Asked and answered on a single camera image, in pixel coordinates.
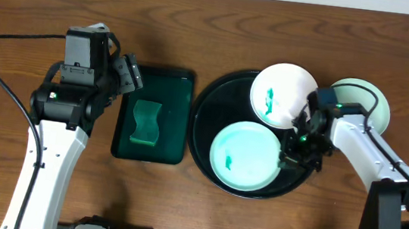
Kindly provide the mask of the pale green plate front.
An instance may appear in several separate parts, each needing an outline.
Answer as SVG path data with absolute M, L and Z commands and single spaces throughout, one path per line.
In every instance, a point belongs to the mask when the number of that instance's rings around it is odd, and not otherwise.
M 240 121 L 224 127 L 210 147 L 210 164 L 217 178 L 240 191 L 263 189 L 281 171 L 280 141 L 264 125 Z

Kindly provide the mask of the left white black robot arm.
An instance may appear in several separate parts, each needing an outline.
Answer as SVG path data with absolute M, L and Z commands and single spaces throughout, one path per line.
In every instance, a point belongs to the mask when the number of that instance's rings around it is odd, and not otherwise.
M 57 229 L 70 178 L 95 120 L 121 95 L 143 86 L 132 53 L 53 64 L 31 95 L 27 153 L 2 229 Z

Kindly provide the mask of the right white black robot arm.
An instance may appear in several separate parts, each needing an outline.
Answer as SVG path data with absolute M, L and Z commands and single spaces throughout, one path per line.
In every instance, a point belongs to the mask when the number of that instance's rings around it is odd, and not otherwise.
M 295 134 L 284 140 L 283 160 L 315 170 L 324 154 L 339 150 L 367 190 L 358 229 L 409 229 L 409 167 L 360 112 L 316 109 L 290 121 Z

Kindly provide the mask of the green scrubbing sponge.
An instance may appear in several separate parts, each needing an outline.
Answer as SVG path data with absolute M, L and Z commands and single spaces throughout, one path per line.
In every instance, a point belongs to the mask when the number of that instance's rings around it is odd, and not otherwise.
M 159 126 L 158 116 L 161 112 L 162 104 L 158 102 L 145 101 L 139 99 L 133 108 L 133 117 L 136 122 L 136 129 L 130 136 L 133 143 L 155 146 L 158 142 Z

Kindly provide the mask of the pale green plate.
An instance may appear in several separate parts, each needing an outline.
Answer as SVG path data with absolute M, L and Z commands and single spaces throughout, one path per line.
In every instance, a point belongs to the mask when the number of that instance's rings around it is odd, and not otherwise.
M 264 125 L 240 121 L 224 127 L 210 147 L 210 164 L 217 178 L 240 191 L 263 189 L 281 171 L 280 141 Z
M 368 124 L 372 124 L 379 134 L 386 131 L 391 114 L 389 103 L 375 85 L 362 79 L 345 78 L 332 84 L 332 88 L 335 88 L 336 97 L 340 103 L 360 103 L 367 111 L 375 103 L 374 96 L 367 89 L 375 93 L 378 97 L 378 104 L 371 113 Z

